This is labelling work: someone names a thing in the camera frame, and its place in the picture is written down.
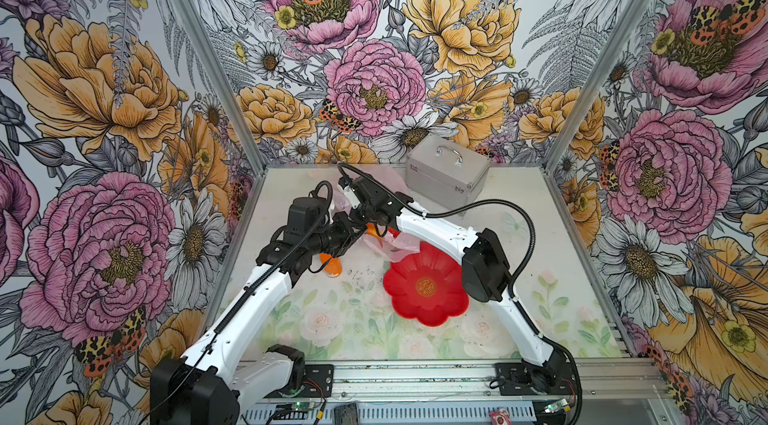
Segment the red yellow mango toy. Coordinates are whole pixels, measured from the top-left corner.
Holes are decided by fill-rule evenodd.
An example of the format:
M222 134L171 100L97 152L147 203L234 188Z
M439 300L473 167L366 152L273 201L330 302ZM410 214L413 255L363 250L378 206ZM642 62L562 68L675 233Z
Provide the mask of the red yellow mango toy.
M382 239L387 235L387 231L379 230L374 224L368 224L366 228L366 234L373 236L374 238Z

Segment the pink plastic bag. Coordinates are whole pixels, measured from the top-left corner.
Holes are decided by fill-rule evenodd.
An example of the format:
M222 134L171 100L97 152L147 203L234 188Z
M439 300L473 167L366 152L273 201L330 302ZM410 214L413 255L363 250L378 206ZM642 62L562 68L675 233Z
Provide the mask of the pink plastic bag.
M386 165L365 165L360 170L372 175L376 180L382 183L386 188L393 192L402 192L411 196L401 175L392 167ZM374 238L365 234L357 241L363 244L370 251L385 258L387 261L400 262L412 254L418 254L420 251L420 240L412 235L402 235L399 231L389 228L387 235L382 238Z

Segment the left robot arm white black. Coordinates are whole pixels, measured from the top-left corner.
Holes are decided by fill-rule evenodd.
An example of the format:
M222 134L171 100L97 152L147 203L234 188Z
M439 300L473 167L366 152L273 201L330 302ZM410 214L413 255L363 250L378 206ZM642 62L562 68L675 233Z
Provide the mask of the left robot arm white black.
M315 256L342 256L367 227L358 207L331 212L332 201L299 197L260 251L233 302L178 359L164 359L150 379L146 424L235 424L244 402L254 402L293 381L301 353L273 349L249 370L238 364L276 305L306 273Z

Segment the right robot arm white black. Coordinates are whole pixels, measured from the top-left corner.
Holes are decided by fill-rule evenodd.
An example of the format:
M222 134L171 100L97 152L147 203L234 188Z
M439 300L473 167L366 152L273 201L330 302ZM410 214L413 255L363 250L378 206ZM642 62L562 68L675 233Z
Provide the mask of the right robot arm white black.
M411 197L386 188L356 167L340 165L338 169L339 190L351 204L352 221L410 235L456 261L461 266L465 293L477 302L490 304L517 345L524 367L522 383L540 394L552 391L574 361L567 349L537 328L515 288L535 251L536 230L529 214L503 199L482 199L447 212L431 213ZM483 206L506 207L523 218L529 233L528 245L515 268L494 231L476 231L449 221L454 215Z

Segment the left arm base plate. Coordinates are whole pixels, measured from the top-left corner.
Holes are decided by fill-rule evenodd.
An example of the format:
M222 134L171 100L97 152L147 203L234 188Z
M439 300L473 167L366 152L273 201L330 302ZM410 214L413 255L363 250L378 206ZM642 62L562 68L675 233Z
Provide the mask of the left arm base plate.
M267 395L270 399L330 398L333 391L335 367L330 364L309 364L298 385L288 384Z

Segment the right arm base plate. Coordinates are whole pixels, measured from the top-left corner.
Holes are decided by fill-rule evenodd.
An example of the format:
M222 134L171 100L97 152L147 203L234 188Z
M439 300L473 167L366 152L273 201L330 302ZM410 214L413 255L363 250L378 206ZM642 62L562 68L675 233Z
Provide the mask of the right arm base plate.
M489 388L501 396L575 396L580 390L576 377L566 374L565 368L554 372L525 362L502 362L494 365L494 371Z

